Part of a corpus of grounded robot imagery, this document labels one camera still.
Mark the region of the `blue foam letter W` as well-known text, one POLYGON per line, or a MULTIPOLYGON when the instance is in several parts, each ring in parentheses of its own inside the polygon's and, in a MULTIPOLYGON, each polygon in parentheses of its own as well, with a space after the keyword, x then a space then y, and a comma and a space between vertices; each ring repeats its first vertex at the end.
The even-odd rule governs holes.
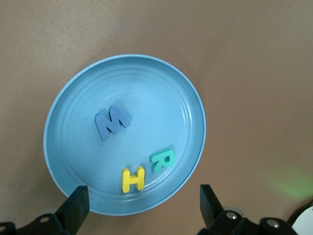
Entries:
POLYGON ((131 120, 116 105, 109 108, 109 116, 110 118, 107 118, 104 114, 97 113, 94 117, 96 127, 103 141, 109 139, 110 133, 118 134, 121 126, 127 128, 131 125, 131 120))

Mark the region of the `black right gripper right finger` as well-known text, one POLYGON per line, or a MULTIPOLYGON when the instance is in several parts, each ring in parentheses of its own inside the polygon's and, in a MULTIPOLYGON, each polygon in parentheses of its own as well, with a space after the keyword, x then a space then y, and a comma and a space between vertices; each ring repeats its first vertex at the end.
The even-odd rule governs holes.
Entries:
POLYGON ((226 211, 210 185, 200 186, 200 210, 205 228, 199 235, 241 235, 245 221, 235 211, 226 211))

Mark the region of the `yellow foam letter H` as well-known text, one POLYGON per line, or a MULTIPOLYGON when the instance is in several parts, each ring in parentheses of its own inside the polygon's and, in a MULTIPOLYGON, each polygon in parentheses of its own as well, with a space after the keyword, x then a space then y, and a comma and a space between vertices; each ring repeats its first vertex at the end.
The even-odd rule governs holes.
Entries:
POLYGON ((124 168, 121 173, 121 190, 123 193, 130 191, 130 186, 135 185, 136 188, 141 191, 145 185, 145 169, 139 166, 136 169, 136 174, 131 175, 127 168, 124 168))

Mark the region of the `brown table cover sheet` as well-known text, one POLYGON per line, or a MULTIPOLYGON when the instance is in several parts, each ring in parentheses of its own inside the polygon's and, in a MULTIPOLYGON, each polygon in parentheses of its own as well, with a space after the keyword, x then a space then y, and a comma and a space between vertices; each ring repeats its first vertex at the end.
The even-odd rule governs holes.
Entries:
POLYGON ((0 0, 0 222, 24 226, 65 201, 43 156, 49 108, 80 70, 127 53, 194 84, 205 148, 165 203, 91 212, 78 235, 196 235, 201 184, 255 223, 313 199, 313 0, 0 0))

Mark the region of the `blue plate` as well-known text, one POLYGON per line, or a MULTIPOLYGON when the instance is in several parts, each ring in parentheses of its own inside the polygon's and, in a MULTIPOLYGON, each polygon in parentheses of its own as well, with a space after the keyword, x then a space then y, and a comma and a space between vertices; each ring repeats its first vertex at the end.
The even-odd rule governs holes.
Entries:
POLYGON ((49 173, 69 196, 87 186, 92 212, 131 215, 172 197, 194 172, 204 148, 206 121, 201 99, 189 79, 160 59, 137 54, 98 61, 75 75, 48 113, 44 155, 49 173), (116 105, 131 120, 103 141, 97 113, 116 105), (175 162, 152 171, 149 156, 165 148, 175 162), (144 189, 121 190, 121 173, 145 169, 144 189))

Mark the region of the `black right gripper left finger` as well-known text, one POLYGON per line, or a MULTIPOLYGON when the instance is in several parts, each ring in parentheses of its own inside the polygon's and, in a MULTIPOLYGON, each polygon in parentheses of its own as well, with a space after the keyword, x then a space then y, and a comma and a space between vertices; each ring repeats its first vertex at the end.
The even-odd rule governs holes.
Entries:
POLYGON ((69 235, 76 235, 89 213, 87 186, 78 186, 55 212, 62 227, 69 235))

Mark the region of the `teal foam letter R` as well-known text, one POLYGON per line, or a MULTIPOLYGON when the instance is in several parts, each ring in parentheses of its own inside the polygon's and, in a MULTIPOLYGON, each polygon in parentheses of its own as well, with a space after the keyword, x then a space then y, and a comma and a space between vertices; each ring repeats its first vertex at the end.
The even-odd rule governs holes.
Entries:
POLYGON ((175 162, 174 151, 171 148, 165 148, 158 152, 152 153, 149 156, 150 161, 152 162, 151 169, 153 172, 157 173, 162 168, 169 168, 175 162))

